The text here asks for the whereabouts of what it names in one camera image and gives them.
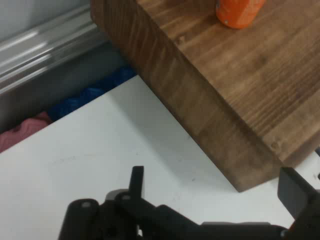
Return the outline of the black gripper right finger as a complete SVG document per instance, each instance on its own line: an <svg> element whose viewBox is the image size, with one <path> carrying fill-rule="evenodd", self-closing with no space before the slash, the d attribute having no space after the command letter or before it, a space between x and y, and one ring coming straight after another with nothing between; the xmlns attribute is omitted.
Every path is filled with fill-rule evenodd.
<svg viewBox="0 0 320 240"><path fill-rule="evenodd" d="M283 234L285 240L320 239L320 192L295 169L279 172L277 196L293 217L293 224Z"/></svg>

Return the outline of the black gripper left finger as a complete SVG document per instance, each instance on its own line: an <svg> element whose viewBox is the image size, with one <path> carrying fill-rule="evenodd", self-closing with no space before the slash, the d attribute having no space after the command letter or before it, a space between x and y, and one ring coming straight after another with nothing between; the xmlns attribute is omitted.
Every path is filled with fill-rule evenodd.
<svg viewBox="0 0 320 240"><path fill-rule="evenodd" d="M94 199L71 202L60 240L191 240L199 226L167 207L142 198L144 167L132 169L129 187L99 204Z"/></svg>

